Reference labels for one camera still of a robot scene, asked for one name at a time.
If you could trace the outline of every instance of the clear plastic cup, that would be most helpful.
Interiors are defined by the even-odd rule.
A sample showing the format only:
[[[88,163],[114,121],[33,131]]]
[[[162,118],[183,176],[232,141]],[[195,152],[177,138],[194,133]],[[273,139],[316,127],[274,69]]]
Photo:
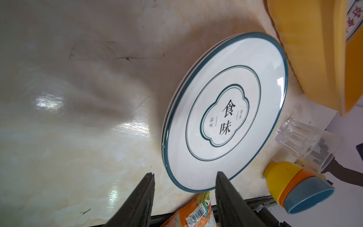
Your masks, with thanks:
[[[325,169],[343,142],[340,136],[294,120],[279,128],[275,140],[317,173]]]

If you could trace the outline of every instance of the cloud-shaped border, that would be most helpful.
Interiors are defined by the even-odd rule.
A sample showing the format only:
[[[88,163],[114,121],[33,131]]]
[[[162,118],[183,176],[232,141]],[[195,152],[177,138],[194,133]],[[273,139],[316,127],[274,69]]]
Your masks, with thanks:
[[[224,143],[222,143],[222,144],[215,144],[215,143],[213,143],[213,139],[212,138],[210,138],[210,137],[208,137],[208,136],[206,136],[205,134],[204,134],[204,130],[203,130],[203,125],[204,125],[204,120],[205,120],[205,117],[207,116],[207,114],[208,114],[208,112],[215,106],[215,105],[217,105],[217,103],[218,103],[218,101],[219,101],[219,99],[222,97],[222,95],[227,91],[227,90],[229,90],[229,89],[231,89],[232,87],[238,87],[239,89],[240,89],[240,91],[241,91],[241,93],[242,93],[242,98],[243,98],[243,100],[246,102],[246,104],[247,104],[247,113],[246,113],[246,116],[245,116],[245,118],[243,119],[243,121],[242,121],[242,123],[236,128],[236,130],[233,132],[233,134],[232,134],[232,136],[226,141],[226,142],[224,142]],[[240,129],[240,127],[243,125],[243,123],[245,122],[245,120],[246,120],[246,118],[247,118],[247,115],[248,115],[248,112],[249,112],[249,101],[248,101],[248,99],[245,97],[245,92],[244,92],[244,90],[243,90],[243,88],[241,87],[241,85],[239,85],[239,84],[231,84],[231,85],[228,85],[225,89],[223,89],[222,91],[221,91],[221,93],[218,95],[218,97],[217,97],[217,99],[216,99],[216,101],[212,104],[212,105],[210,105],[209,107],[208,107],[208,109],[205,111],[205,113],[204,113],[204,115],[203,115],[203,117],[202,117],[202,120],[200,121],[200,134],[202,135],[202,137],[205,139],[205,140],[208,140],[209,141],[209,143],[213,146],[213,147],[221,147],[221,146],[223,146],[223,145],[225,145],[226,143],[228,143],[232,138],[233,138],[233,136],[235,135],[235,133],[237,132],[237,130],[239,130]]]

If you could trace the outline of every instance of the table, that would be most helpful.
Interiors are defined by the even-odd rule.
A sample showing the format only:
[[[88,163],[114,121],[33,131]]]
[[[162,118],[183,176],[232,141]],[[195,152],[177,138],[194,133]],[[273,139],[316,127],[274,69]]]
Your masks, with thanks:
[[[175,89],[218,41],[277,38],[262,0],[2,1],[0,11],[4,226],[104,224],[147,172],[152,215],[188,203],[160,151]],[[288,119],[325,129],[335,113],[310,102],[289,69],[275,131]],[[287,159],[273,133],[232,183],[244,199],[269,195],[263,170]]]

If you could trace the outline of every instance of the plate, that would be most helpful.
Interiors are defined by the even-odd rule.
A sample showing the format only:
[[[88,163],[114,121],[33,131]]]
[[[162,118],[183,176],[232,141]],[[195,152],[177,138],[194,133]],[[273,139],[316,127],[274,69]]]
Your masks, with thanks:
[[[190,68],[169,104],[162,156],[179,188],[214,189],[218,171],[234,178],[257,155],[280,115],[287,61],[264,33],[231,36]]]

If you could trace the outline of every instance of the barcode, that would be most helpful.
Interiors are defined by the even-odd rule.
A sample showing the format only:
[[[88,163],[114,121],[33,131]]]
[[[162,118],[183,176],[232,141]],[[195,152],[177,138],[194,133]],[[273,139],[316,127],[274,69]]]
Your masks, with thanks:
[[[186,218],[189,227],[194,227],[196,223],[203,217],[207,211],[205,210],[203,203],[201,203],[196,210]]]

